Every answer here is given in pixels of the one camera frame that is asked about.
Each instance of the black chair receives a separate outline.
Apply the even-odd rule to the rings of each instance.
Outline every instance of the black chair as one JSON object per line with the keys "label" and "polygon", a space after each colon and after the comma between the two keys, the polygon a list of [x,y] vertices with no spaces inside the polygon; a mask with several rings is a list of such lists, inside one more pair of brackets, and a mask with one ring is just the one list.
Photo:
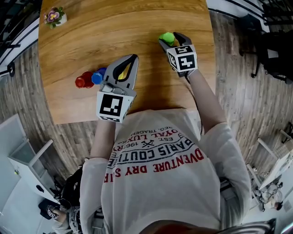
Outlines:
{"label": "black chair", "polygon": [[[257,55],[257,65],[252,78],[257,76],[260,64],[264,65],[267,73],[274,78],[285,81],[286,84],[293,83],[293,30],[289,32],[263,32],[258,19],[243,17],[239,19],[239,25],[248,39],[253,42],[256,51],[240,50],[240,55],[245,53]],[[277,52],[278,56],[270,58],[268,50]]]}

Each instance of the pink flower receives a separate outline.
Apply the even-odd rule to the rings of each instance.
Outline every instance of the pink flower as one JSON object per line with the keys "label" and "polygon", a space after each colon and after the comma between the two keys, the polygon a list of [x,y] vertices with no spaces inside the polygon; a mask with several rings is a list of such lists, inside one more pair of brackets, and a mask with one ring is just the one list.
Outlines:
{"label": "pink flower", "polygon": [[48,22],[53,22],[54,20],[58,19],[60,16],[59,12],[55,12],[55,11],[50,11],[48,14]]}

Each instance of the yellow object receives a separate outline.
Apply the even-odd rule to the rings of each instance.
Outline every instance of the yellow object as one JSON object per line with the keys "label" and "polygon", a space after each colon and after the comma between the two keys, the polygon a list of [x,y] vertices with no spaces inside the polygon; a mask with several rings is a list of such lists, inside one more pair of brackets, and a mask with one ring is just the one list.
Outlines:
{"label": "yellow object", "polygon": [[118,80],[122,80],[124,76],[124,72],[122,72],[119,76],[118,76]]}

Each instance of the floor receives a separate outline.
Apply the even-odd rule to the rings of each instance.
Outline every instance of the floor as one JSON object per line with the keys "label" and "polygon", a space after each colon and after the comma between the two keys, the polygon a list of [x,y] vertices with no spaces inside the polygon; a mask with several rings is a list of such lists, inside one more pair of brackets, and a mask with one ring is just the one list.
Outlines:
{"label": "floor", "polygon": [[[293,85],[266,75],[250,76],[256,65],[253,55],[239,55],[245,37],[234,19],[210,12],[216,45],[216,95],[224,108],[246,162],[267,172],[274,159],[257,144],[261,137],[272,148],[280,145],[278,129],[293,121]],[[38,44],[15,60],[16,75],[0,81],[0,122],[20,115],[35,150],[54,140],[55,152],[45,155],[49,173],[63,181],[89,155],[95,122],[54,125],[44,97],[38,62]]]}

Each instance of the white t-shirt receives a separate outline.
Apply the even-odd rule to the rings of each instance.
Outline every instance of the white t-shirt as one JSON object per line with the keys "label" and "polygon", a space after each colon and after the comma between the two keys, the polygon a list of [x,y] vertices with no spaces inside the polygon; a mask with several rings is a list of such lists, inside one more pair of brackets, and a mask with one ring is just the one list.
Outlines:
{"label": "white t-shirt", "polygon": [[[250,207],[250,179],[231,129],[218,124],[198,141],[192,122],[184,109],[125,119],[110,159],[83,166],[84,234],[139,234],[158,220],[212,229],[242,221]],[[220,177],[232,188],[220,193]],[[93,229],[100,207],[102,229]]]}

